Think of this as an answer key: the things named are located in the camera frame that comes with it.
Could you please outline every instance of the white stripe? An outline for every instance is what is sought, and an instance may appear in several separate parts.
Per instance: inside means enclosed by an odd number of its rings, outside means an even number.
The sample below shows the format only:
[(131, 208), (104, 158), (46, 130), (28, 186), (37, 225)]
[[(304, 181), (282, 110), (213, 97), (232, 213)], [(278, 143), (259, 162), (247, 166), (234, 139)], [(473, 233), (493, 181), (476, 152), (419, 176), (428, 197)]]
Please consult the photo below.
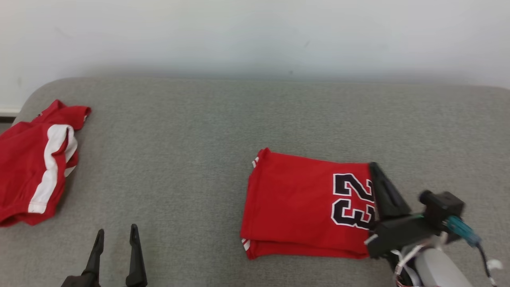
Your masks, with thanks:
[(58, 177), (57, 162), (52, 154), (61, 148), (68, 134), (74, 135), (74, 132), (70, 133), (68, 131), (69, 129), (72, 130), (70, 125), (52, 125), (48, 129), (48, 142), (46, 143), (43, 154), (46, 171), (42, 175), (41, 183), (39, 183), (35, 189), (34, 196), (30, 199), (28, 207), (28, 212), (30, 213), (44, 213), (46, 211), (48, 200), (52, 196), (55, 186), (57, 186)]
[(251, 240), (248, 240), (248, 241), (246, 241), (246, 243), (243, 245), (243, 246), (244, 246), (244, 251), (248, 251), (248, 249), (250, 249), (250, 242), (251, 242)]

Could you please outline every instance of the gray sofa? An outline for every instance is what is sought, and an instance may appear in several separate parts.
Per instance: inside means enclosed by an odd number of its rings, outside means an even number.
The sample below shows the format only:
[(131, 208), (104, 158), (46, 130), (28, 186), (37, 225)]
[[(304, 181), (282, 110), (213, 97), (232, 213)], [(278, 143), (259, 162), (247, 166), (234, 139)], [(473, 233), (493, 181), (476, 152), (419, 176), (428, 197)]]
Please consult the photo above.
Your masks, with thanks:
[[(510, 265), (510, 91), (493, 87), (64, 79), (38, 89), (16, 121), (54, 99), (92, 107), (80, 163), (56, 216), (0, 230), (2, 286), (60, 286), (85, 268), (105, 229), (102, 286), (123, 286), (136, 223), (149, 286), (391, 286), (383, 260), (246, 258), (239, 238), (251, 161), (261, 148), (376, 161), (414, 211), (428, 188), (467, 204), (489, 258)], [(488, 286), (475, 249), (445, 250)], [(500, 285), (507, 270), (493, 271)]]

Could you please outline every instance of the wire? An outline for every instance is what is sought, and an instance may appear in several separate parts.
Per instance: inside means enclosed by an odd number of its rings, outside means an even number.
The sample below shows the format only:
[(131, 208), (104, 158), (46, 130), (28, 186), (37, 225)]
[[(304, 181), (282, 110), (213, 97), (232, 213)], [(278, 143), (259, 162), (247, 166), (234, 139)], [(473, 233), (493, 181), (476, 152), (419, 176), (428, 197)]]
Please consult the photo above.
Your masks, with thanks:
[(485, 252), (483, 251), (483, 248), (481, 247), (480, 242), (476, 244), (476, 247), (480, 251), (481, 259), (483, 260), (483, 268), (485, 269), (485, 274), (487, 275), (487, 278), (490, 280), (493, 287), (497, 287), (496, 281), (491, 276), (491, 271), (489, 270), (489, 266), (487, 266), (487, 257), (485, 256)]
[[(400, 283), (400, 280), (399, 280), (400, 273), (402, 273), (402, 269), (404, 268), (405, 264), (407, 262), (409, 262), (409, 260), (413, 259), (416, 256), (416, 254), (420, 251), (420, 249), (422, 249), (424, 246), (425, 246), (425, 244), (416, 245), (408, 254), (406, 254), (398, 262), (397, 266), (395, 266), (395, 272), (393, 273), (393, 280), (396, 282), (397, 286), (406, 287), (405, 285)], [(399, 253), (398, 250), (392, 250), (391, 252), (396, 255), (398, 255), (397, 253)]]

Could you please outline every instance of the red jersey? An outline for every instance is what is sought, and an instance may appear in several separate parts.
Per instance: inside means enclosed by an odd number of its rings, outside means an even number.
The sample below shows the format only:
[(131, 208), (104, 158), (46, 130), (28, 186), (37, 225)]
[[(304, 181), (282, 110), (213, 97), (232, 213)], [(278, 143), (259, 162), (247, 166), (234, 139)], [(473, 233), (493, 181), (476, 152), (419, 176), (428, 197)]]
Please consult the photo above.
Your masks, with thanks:
[(241, 242), (268, 254), (365, 258), (375, 220), (368, 163), (335, 163), (261, 150), (248, 181)]

